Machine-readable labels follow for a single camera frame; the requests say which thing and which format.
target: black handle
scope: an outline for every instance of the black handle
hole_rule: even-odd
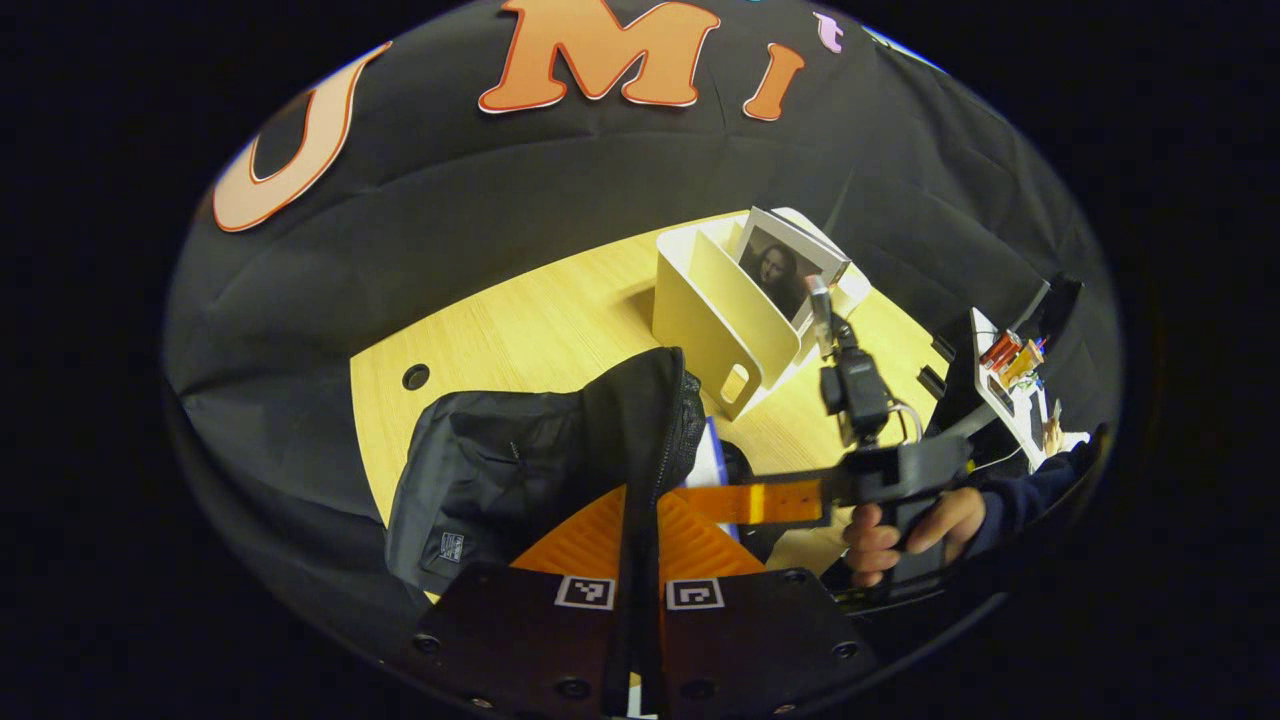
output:
[[[890,598],[932,589],[942,582],[940,575],[911,582],[922,575],[942,570],[945,566],[942,541],[933,543],[932,547],[920,553],[906,552],[906,538],[937,501],[937,496],[929,496],[881,505],[883,515],[879,524],[893,525],[901,533],[901,538],[893,546],[893,550],[901,553],[897,565],[886,570],[884,579],[881,580],[881,585],[887,588],[886,593]]]

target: dark sleeve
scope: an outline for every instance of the dark sleeve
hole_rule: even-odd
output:
[[[1097,447],[1091,439],[1044,460],[1030,475],[982,484],[987,514],[978,534],[965,548],[965,556],[991,550],[1043,515],[1088,470],[1096,454]]]

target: picture frame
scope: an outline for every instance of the picture frame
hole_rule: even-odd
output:
[[[850,263],[829,241],[754,206],[731,258],[796,333],[805,331],[813,315],[804,278],[817,274],[835,284]]]

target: wooden table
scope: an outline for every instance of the wooden table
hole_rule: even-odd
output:
[[[572,392],[627,357],[658,346],[650,333],[655,240],[667,229],[620,240],[512,278],[351,359],[360,454],[384,524],[390,519],[417,418],[442,395],[468,389]],[[854,310],[850,324],[860,345],[874,355],[890,389],[915,407],[927,425],[934,400],[916,375],[924,365],[940,377],[947,370],[946,360],[931,347],[929,333],[874,290]],[[430,379],[416,391],[406,389],[404,372],[420,363],[430,368]],[[832,465],[844,454],[836,420],[826,414],[818,395],[818,368],[817,360],[810,363],[732,423],[703,392],[707,413],[717,415],[721,437],[742,448],[755,471]],[[902,439],[896,420],[881,439],[884,445]],[[837,514],[831,528],[790,530],[767,565],[822,573],[844,551],[840,530],[847,524],[847,512]]]

